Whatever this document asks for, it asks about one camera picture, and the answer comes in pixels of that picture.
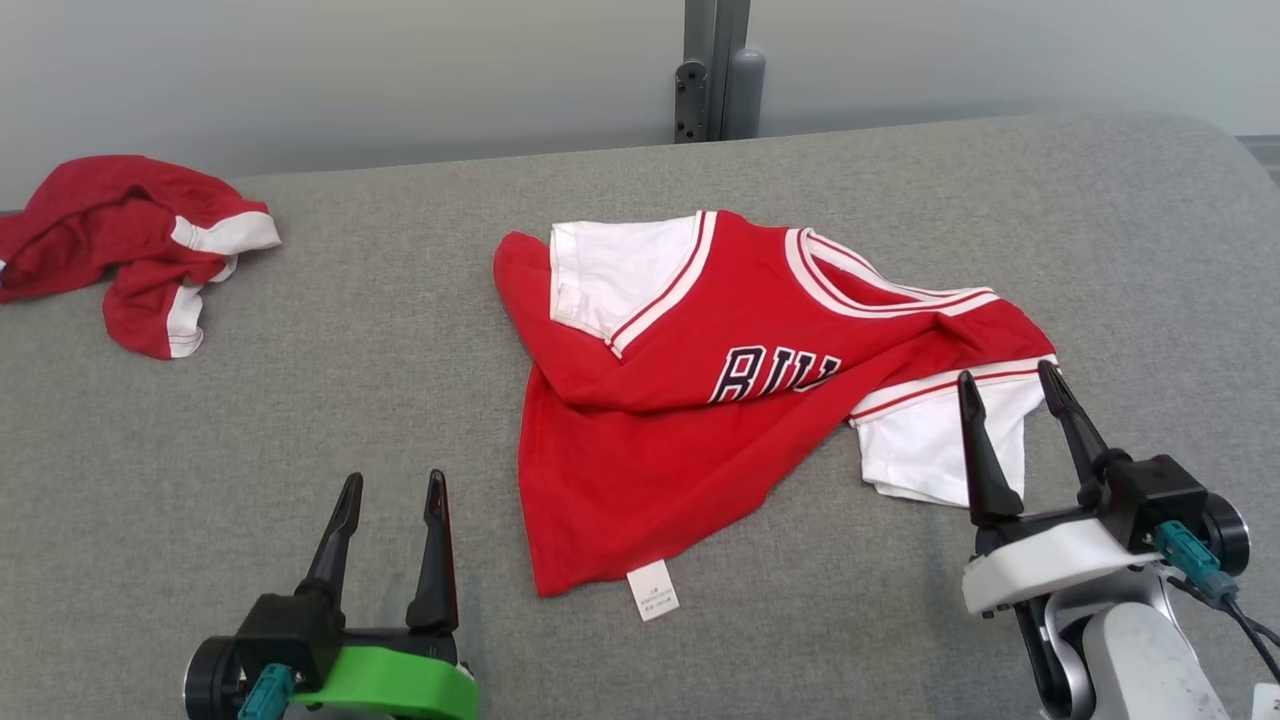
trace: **basketball jersey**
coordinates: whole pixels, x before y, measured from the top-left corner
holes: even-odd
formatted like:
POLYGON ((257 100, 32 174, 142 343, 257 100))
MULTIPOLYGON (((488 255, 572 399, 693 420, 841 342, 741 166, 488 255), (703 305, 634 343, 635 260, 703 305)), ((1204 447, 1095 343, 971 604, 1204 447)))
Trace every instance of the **basketball jersey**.
POLYGON ((512 233, 494 278, 534 359, 518 477, 539 594, 680 553, 846 420, 881 493, 965 505, 966 369, 1021 492, 1053 347, 991 288, 896 284, 812 229, 723 210, 512 233))

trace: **clothing tag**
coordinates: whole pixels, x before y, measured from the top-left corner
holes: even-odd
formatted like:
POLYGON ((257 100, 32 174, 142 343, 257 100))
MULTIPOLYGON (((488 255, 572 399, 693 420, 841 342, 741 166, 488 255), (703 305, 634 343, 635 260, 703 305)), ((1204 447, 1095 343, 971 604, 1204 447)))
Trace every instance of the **clothing tag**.
POLYGON ((671 575, 667 574, 666 560, 627 573, 627 582, 631 583, 631 594, 636 598, 640 619, 645 623, 680 607, 676 588, 672 587, 671 575))
POLYGON ((1280 685, 1272 683, 1253 685, 1252 720, 1280 720, 1280 685))

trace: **gray fabric surface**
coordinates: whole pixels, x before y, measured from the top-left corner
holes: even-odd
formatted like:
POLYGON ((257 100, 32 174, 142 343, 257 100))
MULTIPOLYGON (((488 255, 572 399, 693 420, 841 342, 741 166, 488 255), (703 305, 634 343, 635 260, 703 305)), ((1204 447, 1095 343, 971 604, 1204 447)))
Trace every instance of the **gray fabric surface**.
MULTIPOLYGON (((1033 717, 1014 619, 964 612, 965 514, 863 486, 847 428, 669 561, 678 611, 641 624, 626 583, 535 597, 515 477, 529 359, 493 250, 695 209, 813 225, 890 278, 1020 304, 1114 445, 1172 454, 1248 514, 1242 601, 1280 625, 1280 193, 1198 122, 1010 118, 238 187, 284 245, 206 291, 193 357, 116 347, 102 287, 0 307, 0 717, 180 717, 196 644, 293 588, 355 469, 347 618, 399 623, 433 466, 484 717, 1033 717)), ((1028 454, 1030 506, 1069 502, 1043 413, 1028 454)), ((1252 648, 1179 609, 1247 715, 1252 648)))

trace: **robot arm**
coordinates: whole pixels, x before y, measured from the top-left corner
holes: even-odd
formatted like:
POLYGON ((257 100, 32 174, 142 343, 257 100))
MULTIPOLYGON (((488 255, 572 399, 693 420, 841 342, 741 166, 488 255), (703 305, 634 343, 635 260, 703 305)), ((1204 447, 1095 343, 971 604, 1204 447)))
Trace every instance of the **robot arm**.
POLYGON ((431 470, 428 484, 426 547, 404 628, 349 629, 340 610, 364 478, 352 473, 293 594, 262 594, 234 637, 209 638, 196 650, 183 680, 187 717, 278 720, 292 702, 475 720, 476 682, 453 641, 458 601, 444 474, 431 470))
POLYGON ((1226 717, 1167 587, 1171 575, 1183 582, 1181 571, 1211 602, 1234 603, 1231 578, 1249 560, 1243 519, 1171 457, 1134 461, 1108 448, 1052 364, 1042 363, 1039 375, 1071 450, 1076 506, 1021 514, 991 450, 978 388, 961 374, 969 512, 978 528, 961 582, 965 605, 983 618, 1014 612, 1050 717, 1226 717), (1193 697, 1201 701, 1185 700, 1193 697))

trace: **red jersey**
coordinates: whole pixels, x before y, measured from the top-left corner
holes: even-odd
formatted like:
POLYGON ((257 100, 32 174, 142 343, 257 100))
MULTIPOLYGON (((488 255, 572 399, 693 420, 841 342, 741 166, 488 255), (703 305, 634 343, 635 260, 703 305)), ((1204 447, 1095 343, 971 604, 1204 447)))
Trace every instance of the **red jersey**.
POLYGON ((1053 347, 991 288, 900 286, 812 229, 728 211, 512 233, 494 278, 534 359, 518 473, 539 594, 733 523, 845 420, 879 492, 964 505, 965 369, 1021 491, 1053 347))
POLYGON ((0 217, 0 304, 69 292, 115 269, 106 332, 134 352, 187 357, 206 283, 247 250, 280 245, 266 205, 218 178, 140 155, 58 165, 22 213, 0 217))

